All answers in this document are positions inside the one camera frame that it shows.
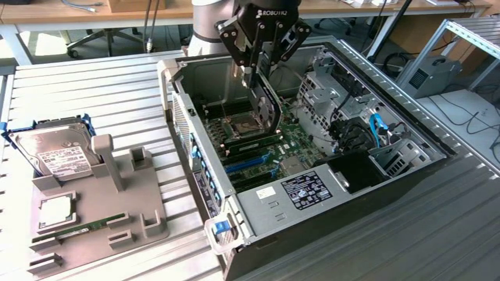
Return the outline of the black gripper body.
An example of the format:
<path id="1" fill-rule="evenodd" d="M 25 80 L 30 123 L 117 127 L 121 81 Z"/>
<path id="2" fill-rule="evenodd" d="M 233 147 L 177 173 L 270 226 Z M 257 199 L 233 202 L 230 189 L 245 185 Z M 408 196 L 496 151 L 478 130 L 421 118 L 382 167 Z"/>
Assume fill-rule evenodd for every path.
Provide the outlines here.
<path id="1" fill-rule="evenodd" d="M 289 28 L 298 19 L 301 1 L 237 1 L 236 17 L 240 28 L 254 32 L 258 23 L 273 25 L 280 22 Z"/>

